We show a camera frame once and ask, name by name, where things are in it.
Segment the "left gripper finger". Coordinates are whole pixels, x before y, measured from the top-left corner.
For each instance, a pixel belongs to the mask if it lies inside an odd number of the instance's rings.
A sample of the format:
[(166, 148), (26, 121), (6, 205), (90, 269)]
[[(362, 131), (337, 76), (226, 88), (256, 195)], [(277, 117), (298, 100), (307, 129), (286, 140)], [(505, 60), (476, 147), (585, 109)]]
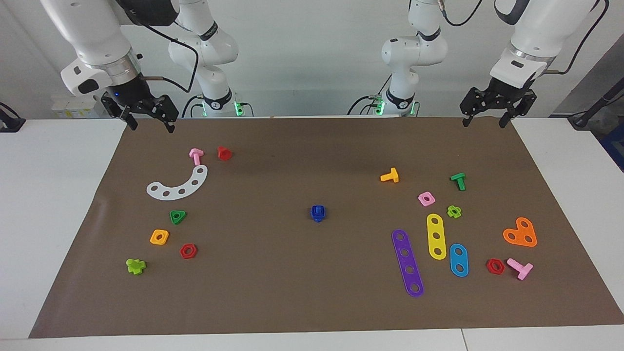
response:
[(501, 128), (505, 128), (513, 118), (525, 116), (531, 109), (536, 98), (537, 96), (534, 91), (528, 90), (524, 93), (517, 104), (514, 105), (512, 102), (508, 102), (506, 105), (507, 111), (499, 120), (499, 126)]
[(490, 103), (490, 91), (482, 91), (476, 87), (471, 88), (460, 103), (461, 113), (466, 116), (462, 120), (463, 126), (468, 127), (477, 114), (490, 109)]

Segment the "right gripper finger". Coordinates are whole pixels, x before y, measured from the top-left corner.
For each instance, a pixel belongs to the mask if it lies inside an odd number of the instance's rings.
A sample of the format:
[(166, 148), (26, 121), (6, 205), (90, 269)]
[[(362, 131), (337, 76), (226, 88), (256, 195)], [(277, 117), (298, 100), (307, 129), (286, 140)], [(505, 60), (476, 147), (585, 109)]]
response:
[(138, 123), (132, 115), (129, 106), (120, 106), (109, 93), (103, 93), (100, 102), (102, 102), (103, 107), (111, 118), (118, 118), (125, 122), (132, 131), (136, 130)]
[(168, 133), (174, 133), (175, 122), (179, 116), (179, 111), (167, 94), (158, 98), (145, 98), (143, 100), (143, 109), (149, 117), (162, 122)]

